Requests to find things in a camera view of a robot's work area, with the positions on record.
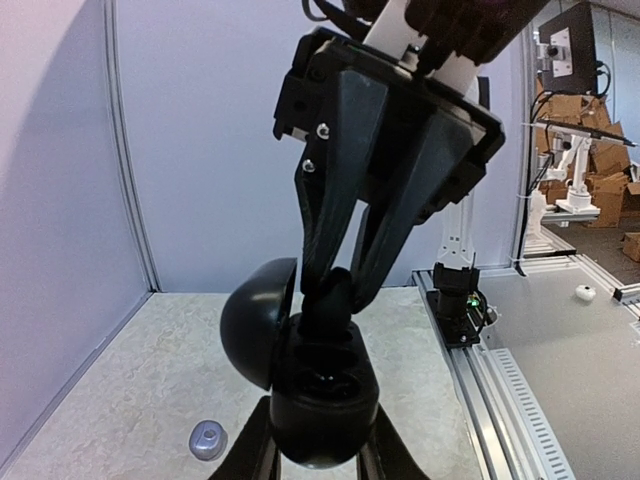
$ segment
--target marble-patterned surface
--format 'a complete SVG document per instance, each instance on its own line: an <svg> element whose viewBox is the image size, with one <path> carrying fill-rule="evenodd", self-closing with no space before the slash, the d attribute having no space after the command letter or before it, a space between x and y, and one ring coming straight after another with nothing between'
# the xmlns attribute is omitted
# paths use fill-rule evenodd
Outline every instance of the marble-patterned surface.
<svg viewBox="0 0 640 480"><path fill-rule="evenodd" d="M154 295L5 480L206 479L220 461L204 463L190 454L192 428L217 420L233 442L264 394L225 357L218 334L225 299ZM433 480L478 480L461 406L425 315L417 289L388 289L356 321L381 403L417 463ZM355 462L328 471L285 462L283 478L354 480Z"/></svg>

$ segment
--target cardboard box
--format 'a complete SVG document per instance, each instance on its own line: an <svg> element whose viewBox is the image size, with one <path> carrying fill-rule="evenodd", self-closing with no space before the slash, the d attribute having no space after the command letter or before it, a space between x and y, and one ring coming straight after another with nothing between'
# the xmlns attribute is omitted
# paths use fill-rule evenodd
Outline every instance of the cardboard box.
<svg viewBox="0 0 640 480"><path fill-rule="evenodd" d="M554 120L560 123L568 123L569 125L582 125L582 119L580 118L579 115L569 115L564 117L553 116L551 117L551 120Z"/></svg>
<svg viewBox="0 0 640 480"><path fill-rule="evenodd" d="M585 127L606 129L611 126L611 116L607 109L606 98L592 98L582 111L582 124Z"/></svg>
<svg viewBox="0 0 640 480"><path fill-rule="evenodd" d="M634 262L640 262L640 233L626 233L622 251Z"/></svg>
<svg viewBox="0 0 640 480"><path fill-rule="evenodd" d="M576 122L579 124L580 117L582 116L582 96L554 95L553 98L549 100L549 111L550 117L554 120L560 118L576 118Z"/></svg>
<svg viewBox="0 0 640 480"><path fill-rule="evenodd" d="M616 228L620 224L622 202L628 177L616 173L608 177L590 176L586 183L591 191L592 203L600 209L600 216L591 222L590 228Z"/></svg>
<svg viewBox="0 0 640 480"><path fill-rule="evenodd" d="M622 217L640 217L640 183L630 183L624 192Z"/></svg>
<svg viewBox="0 0 640 480"><path fill-rule="evenodd" d="M549 151L549 145L547 145L547 136L544 128L536 128L536 148L538 149L538 155ZM549 132L549 144L553 142L553 133Z"/></svg>
<svg viewBox="0 0 640 480"><path fill-rule="evenodd" d="M544 184L545 185L542 187L542 191L547 196L548 205L555 205L556 200L567 198L569 188L567 187L565 182L561 182L559 180L551 180L548 182L544 182Z"/></svg>
<svg viewBox="0 0 640 480"><path fill-rule="evenodd" d="M624 136L620 122L603 128L602 130L614 135ZM594 142L592 159L595 171L599 175L610 175L612 173L622 172L631 165L627 147L602 142Z"/></svg>

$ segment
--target lavender wall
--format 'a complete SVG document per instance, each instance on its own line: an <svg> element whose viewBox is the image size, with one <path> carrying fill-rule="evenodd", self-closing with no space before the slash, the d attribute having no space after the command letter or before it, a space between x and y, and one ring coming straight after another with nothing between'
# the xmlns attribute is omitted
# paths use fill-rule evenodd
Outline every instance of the lavender wall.
<svg viewBox="0 0 640 480"><path fill-rule="evenodd" d="M263 262L298 255L293 172L302 144L277 142L271 130L298 40L313 27L299 2L119 0L117 18L127 132L162 288L230 291ZM516 41L486 68L509 140L476 196L475 244L485 266L510 262L522 160L520 55ZM439 215L415 229L388 284L432 267L441 231Z"/></svg>
<svg viewBox="0 0 640 480"><path fill-rule="evenodd" d="M0 2L0 465L146 291L99 0Z"/></svg>

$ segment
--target black spherical object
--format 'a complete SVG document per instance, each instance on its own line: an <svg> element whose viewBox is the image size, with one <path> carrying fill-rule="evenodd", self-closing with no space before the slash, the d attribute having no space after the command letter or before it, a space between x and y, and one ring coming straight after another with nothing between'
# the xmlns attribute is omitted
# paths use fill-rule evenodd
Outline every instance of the black spherical object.
<svg viewBox="0 0 640 480"><path fill-rule="evenodd" d="M297 259L281 258L260 267L231 294L222 311L222 346L233 366L250 382L271 388L274 353L289 321Z"/></svg>
<svg viewBox="0 0 640 480"><path fill-rule="evenodd" d="M357 325L340 339L309 339L299 328L302 316L291 319L273 374L271 432L293 462L332 468L370 438L379 388Z"/></svg>

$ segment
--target black cable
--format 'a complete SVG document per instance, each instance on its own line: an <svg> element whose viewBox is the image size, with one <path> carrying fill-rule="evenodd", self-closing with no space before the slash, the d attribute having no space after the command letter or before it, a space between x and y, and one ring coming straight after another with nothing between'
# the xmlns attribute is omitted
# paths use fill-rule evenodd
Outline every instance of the black cable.
<svg viewBox="0 0 640 480"><path fill-rule="evenodd" d="M535 179L533 180L532 184L529 185L529 189L527 190L527 196L530 197L531 194L533 193L533 191L538 188L538 185L540 185L540 182L542 181L542 179L544 178L545 174L547 173L547 170L549 170L549 167L553 164L555 157L553 152L551 151L551 142L549 140L549 127L551 126L551 124L547 125L547 128L544 129L544 136L547 140L547 151L545 152L549 157L547 158L547 161L544 162L543 167L540 169L540 171L538 172L538 174L536 175Z"/></svg>
<svg viewBox="0 0 640 480"><path fill-rule="evenodd" d="M480 291L480 290L476 290L475 294L478 296L478 298L480 298L480 304L483 305L483 309L482 309L482 323L480 324L480 328L478 328L478 330L476 330L476 333L478 335L480 335L482 333L482 330L484 330L484 327L486 327L489 323L489 316L488 316L488 310L489 310L489 304L487 303L487 297L484 296L484 294Z"/></svg>
<svg viewBox="0 0 640 480"><path fill-rule="evenodd" d="M613 77L611 75L611 69L609 68L609 65L607 65L606 63L602 62L602 61L598 61L598 68L604 67L607 69L606 72L603 72L602 70L598 70L598 76L600 75L606 75L607 76L607 86L605 87L604 91L601 93L598 93L596 95L596 98L603 98L607 93L609 93L609 90L611 89L611 83L613 81Z"/></svg>
<svg viewBox="0 0 640 480"><path fill-rule="evenodd" d="M328 20L327 17L320 17L311 11L311 0L302 0L302 10L304 15L312 22L324 22Z"/></svg>
<svg viewBox="0 0 640 480"><path fill-rule="evenodd" d="M336 7L335 5L333 5L327 0L313 0L313 3L315 3L316 7L318 7L320 11L324 14L324 16L327 17L326 18L327 20L329 20L331 23L333 23L336 26L336 28L339 28L340 30L345 32L354 40L363 42L365 37L371 30L371 26L365 23L362 23L357 18L352 17L351 15L346 13L344 10L340 10L338 7ZM303 9L306 9L306 7L309 5L310 5L309 0L303 0L302 2ZM308 11L305 10L305 14L307 13L309 14L307 15L307 18L310 18L310 19L321 18L315 15L313 12L311 12L310 7L308 8Z"/></svg>
<svg viewBox="0 0 640 480"><path fill-rule="evenodd" d="M527 223L529 221L529 196L531 195L529 192L530 187L531 187L531 161L532 161L532 157L533 157L533 145L535 143L535 139L534 139L534 135L533 135L533 129L535 128L534 126L534 122L537 118L537 116L540 114L540 111L542 110L542 108L549 103L549 101L558 93L561 92L546 92L546 91L542 91L540 92L535 100L533 101L533 103L531 104L531 107L529 108L529 151L528 151L528 155L527 155L527 175L526 175L526 191L525 191L525 195L526 197L524 198L524 216L523 216L523 222L522 222L522 228L520 231L520 242L518 244L518 251L517 251L517 259L520 258L520 256L522 255L522 250L524 248L524 242L525 242L525 235L527 233ZM514 268L516 269L516 271L518 272L518 274L522 277L526 277L526 275L524 274L524 272L522 271L522 268L520 267L520 260L515 260L514 262Z"/></svg>

